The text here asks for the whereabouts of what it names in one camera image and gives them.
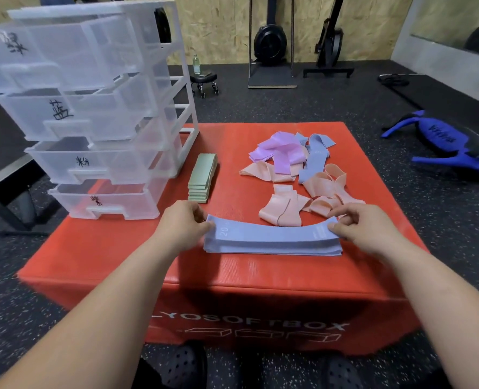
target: water bottle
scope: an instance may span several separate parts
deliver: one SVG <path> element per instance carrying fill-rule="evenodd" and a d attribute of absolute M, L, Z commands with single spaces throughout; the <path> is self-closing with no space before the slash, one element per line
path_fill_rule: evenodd
<path fill-rule="evenodd" d="M 200 74 L 200 60 L 198 59 L 198 55 L 196 53 L 193 57 L 193 70 L 195 75 Z"/>

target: person's left arm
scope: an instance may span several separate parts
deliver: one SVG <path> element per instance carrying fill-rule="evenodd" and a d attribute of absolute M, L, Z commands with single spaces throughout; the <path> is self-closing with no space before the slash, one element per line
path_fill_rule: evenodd
<path fill-rule="evenodd" d="M 11 367 L 0 389 L 130 387 L 167 269 L 212 228 L 206 218 L 195 202 L 167 208 L 150 239 Z"/>

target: rolling stool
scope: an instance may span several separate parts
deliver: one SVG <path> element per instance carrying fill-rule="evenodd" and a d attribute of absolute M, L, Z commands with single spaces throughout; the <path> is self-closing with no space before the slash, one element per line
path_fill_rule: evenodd
<path fill-rule="evenodd" d="M 198 85 L 198 91 L 200 93 L 200 96 L 202 98 L 205 98 L 205 93 L 204 93 L 204 83 L 212 83 L 212 89 L 214 90 L 214 93 L 218 95 L 220 91 L 218 90 L 218 85 L 216 84 L 215 80 L 218 78 L 217 74 L 214 72 L 209 72 L 205 76 L 202 75 L 191 75 L 191 88 L 193 86 L 193 83 L 196 83 Z"/>

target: black stool seat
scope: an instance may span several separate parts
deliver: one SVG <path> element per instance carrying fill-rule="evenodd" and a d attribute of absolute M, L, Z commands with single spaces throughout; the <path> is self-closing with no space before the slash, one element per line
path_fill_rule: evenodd
<path fill-rule="evenodd" d="M 216 73 L 210 73 L 207 76 L 191 75 L 191 82 L 192 83 L 209 83 L 209 82 L 214 82 L 217 78 L 218 78 L 218 75 Z"/>

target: person's right arm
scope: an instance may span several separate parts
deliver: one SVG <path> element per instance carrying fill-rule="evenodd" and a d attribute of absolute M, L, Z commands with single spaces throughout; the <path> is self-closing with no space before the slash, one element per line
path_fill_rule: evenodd
<path fill-rule="evenodd" d="M 378 256 L 398 277 L 456 389 L 479 388 L 479 291 L 408 241 L 378 206 L 351 203 L 330 230 Z"/>

